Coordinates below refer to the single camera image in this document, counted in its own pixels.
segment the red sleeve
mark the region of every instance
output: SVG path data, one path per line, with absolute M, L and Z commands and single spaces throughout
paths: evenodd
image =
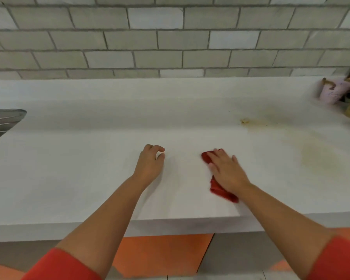
M 307 280 L 350 280 L 350 241 L 334 237 L 315 262 Z
M 21 280 L 101 280 L 100 276 L 60 249 L 51 249 Z

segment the forearm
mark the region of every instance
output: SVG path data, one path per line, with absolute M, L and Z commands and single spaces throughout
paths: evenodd
M 104 279 L 146 186 L 139 183 L 135 178 L 128 178 L 57 247 L 74 256 Z
M 294 272 L 305 279 L 334 232 L 254 185 L 235 193 L 251 210 Z

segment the person's left hand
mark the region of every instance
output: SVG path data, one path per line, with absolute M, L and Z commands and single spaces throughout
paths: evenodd
M 137 161 L 135 172 L 132 175 L 138 182 L 143 183 L 145 187 L 161 173 L 163 169 L 163 161 L 165 160 L 164 153 L 161 153 L 157 158 L 157 152 L 164 152 L 164 148 L 159 145 L 152 146 L 147 144 L 144 150 L 140 153 Z

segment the metal sink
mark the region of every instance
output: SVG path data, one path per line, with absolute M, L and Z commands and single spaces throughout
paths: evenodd
M 9 131 L 26 115 L 21 109 L 0 109 L 0 136 Z

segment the hand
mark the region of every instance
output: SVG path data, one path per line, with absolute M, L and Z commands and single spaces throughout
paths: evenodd
M 238 164 L 236 156 L 230 158 L 224 150 L 214 149 L 215 154 L 208 152 L 213 163 L 209 168 L 216 181 L 228 192 L 238 195 L 240 188 L 250 185 L 243 168 Z
M 147 144 L 140 153 L 139 160 L 137 161 L 132 177 L 143 183 L 145 187 L 149 186 L 163 169 L 165 154 L 161 153 L 156 159 L 158 151 L 164 152 L 164 148 L 159 145 L 152 146 Z

